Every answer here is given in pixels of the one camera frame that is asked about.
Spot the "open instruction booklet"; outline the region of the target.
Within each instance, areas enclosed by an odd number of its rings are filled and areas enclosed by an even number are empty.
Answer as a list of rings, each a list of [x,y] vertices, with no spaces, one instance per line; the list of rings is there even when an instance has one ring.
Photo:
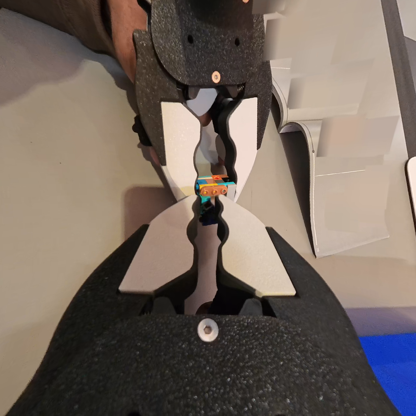
[[[282,90],[289,68],[271,61],[273,94],[281,106],[279,133],[299,133],[306,142],[306,182],[311,246],[317,258],[388,238],[385,210],[389,153],[399,116],[336,115],[289,120]]]

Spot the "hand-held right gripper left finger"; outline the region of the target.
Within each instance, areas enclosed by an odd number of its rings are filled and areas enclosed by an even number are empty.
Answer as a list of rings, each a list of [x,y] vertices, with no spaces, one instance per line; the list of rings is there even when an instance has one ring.
[[[119,286],[122,293],[188,297],[198,280],[199,197],[187,196],[149,224]]]

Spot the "white plastic tray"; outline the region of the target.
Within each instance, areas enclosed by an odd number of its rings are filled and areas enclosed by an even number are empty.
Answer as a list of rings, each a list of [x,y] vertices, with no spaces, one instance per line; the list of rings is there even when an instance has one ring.
[[[405,176],[413,216],[414,231],[416,231],[416,156],[409,158],[406,162]]]

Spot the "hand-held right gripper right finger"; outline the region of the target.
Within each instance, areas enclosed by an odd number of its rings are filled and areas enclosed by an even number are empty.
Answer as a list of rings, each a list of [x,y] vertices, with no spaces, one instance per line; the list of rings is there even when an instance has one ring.
[[[216,198],[217,284],[257,297],[294,296],[295,288],[265,225],[225,196]]]

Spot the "person's left hand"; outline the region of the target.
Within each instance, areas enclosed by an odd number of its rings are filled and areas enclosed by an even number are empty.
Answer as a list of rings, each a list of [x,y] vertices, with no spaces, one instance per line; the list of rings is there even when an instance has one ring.
[[[117,60],[131,81],[136,73],[136,52],[133,32],[147,30],[147,15],[141,8],[111,10],[112,40]]]

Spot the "blue plastic bin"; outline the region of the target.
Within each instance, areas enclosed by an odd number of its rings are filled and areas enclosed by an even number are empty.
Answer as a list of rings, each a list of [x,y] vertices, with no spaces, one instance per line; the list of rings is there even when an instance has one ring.
[[[416,334],[359,338],[378,381],[404,416],[416,414]]]

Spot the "multicoloured toy brick block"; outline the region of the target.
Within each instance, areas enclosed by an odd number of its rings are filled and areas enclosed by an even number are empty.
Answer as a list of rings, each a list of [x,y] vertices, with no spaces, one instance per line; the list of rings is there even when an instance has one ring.
[[[202,202],[219,195],[234,200],[236,183],[231,181],[227,175],[201,176],[197,179],[195,190]]]

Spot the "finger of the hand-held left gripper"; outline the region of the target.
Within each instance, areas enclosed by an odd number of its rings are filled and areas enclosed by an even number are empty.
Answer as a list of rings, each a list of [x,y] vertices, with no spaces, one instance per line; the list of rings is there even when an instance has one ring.
[[[221,112],[221,139],[226,150],[226,172],[236,184],[236,202],[257,155],[256,97],[228,102]]]
[[[180,102],[161,102],[166,162],[162,170],[179,201],[195,195],[195,153],[201,140],[198,117]]]

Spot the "person's left forearm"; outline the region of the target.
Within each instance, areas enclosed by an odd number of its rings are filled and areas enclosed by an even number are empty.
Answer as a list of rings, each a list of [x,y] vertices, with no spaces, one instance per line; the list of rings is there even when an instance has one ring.
[[[105,0],[2,0],[2,8],[68,33],[89,49],[116,58]]]

